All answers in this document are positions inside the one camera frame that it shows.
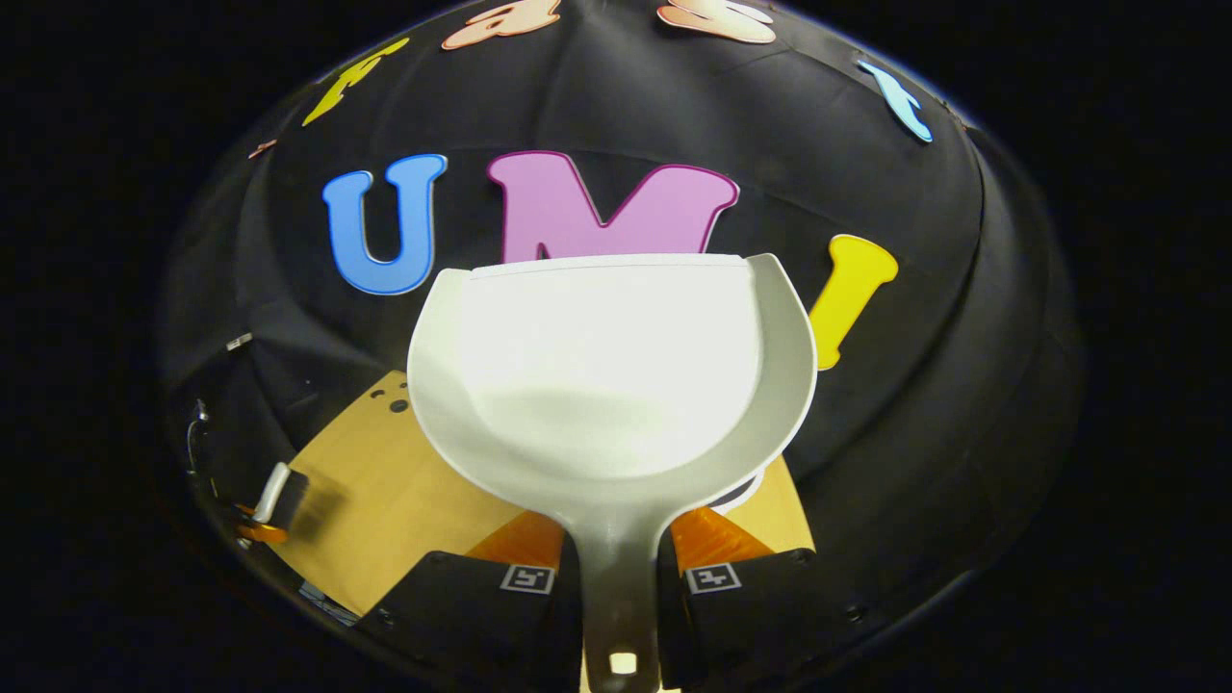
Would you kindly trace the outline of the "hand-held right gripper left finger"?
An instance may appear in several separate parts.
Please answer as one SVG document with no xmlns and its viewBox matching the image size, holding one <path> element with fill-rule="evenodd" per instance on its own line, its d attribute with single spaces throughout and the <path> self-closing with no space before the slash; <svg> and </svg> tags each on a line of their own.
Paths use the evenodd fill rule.
<svg viewBox="0 0 1232 693">
<path fill-rule="evenodd" d="M 577 549 L 524 512 L 466 552 L 428 552 L 356 630 L 436 692 L 579 692 Z"/>
</svg>

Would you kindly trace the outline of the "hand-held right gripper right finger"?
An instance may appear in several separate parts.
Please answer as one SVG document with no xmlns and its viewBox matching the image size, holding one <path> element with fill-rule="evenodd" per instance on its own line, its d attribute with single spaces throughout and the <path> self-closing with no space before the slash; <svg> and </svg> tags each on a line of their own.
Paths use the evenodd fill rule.
<svg viewBox="0 0 1232 693">
<path fill-rule="evenodd" d="M 774 552 L 708 508 L 683 513 L 665 539 L 667 689 L 795 689 L 873 636 L 873 602 L 813 550 Z"/>
</svg>

